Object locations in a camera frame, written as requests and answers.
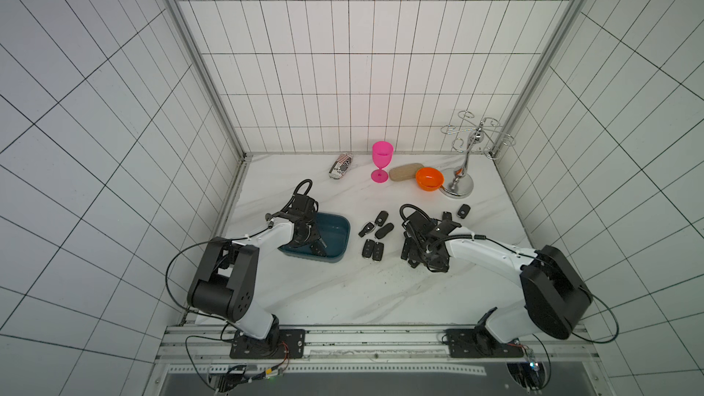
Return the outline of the black key fob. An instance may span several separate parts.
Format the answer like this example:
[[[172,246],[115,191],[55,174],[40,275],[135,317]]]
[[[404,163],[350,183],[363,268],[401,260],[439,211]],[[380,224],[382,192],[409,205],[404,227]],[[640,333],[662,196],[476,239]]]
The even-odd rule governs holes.
[[[458,217],[464,219],[469,215],[470,211],[471,206],[464,203],[463,205],[460,205],[460,208],[458,209]]]

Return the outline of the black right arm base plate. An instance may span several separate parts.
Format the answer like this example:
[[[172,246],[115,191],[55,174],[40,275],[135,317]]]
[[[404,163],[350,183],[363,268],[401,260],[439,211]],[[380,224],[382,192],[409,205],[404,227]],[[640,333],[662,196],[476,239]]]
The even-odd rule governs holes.
[[[496,310],[497,307],[489,309],[473,328],[445,330],[441,342],[448,346],[451,358],[520,359],[524,356],[522,348],[500,343],[487,330],[487,321]]]

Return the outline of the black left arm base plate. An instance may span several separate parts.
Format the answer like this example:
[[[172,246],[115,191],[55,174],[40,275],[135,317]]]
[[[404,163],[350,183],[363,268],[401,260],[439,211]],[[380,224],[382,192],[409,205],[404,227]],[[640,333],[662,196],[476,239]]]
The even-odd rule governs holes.
[[[301,359],[304,356],[306,331],[276,329],[265,339],[248,337],[236,331],[229,357],[231,359]]]

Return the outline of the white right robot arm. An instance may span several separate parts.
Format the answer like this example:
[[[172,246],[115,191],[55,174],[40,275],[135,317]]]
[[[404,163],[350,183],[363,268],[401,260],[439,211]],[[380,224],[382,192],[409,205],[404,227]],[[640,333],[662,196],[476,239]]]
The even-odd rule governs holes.
[[[594,301],[594,295],[560,249],[509,247],[459,223],[416,211],[401,222],[407,261],[433,273],[449,271],[451,260],[467,260],[522,290],[522,298],[492,308],[480,319],[480,332],[501,344],[542,332],[566,340]]]

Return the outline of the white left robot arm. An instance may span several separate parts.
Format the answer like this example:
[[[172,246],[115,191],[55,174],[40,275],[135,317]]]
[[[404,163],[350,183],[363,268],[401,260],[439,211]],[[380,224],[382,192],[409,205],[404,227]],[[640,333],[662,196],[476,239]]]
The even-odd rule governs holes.
[[[320,239],[315,222],[318,203],[306,194],[295,194],[284,208],[266,216],[267,227],[243,238],[213,238],[187,294],[196,310],[225,319],[245,336],[264,340],[277,318],[255,302],[260,255],[282,246],[294,248]]]

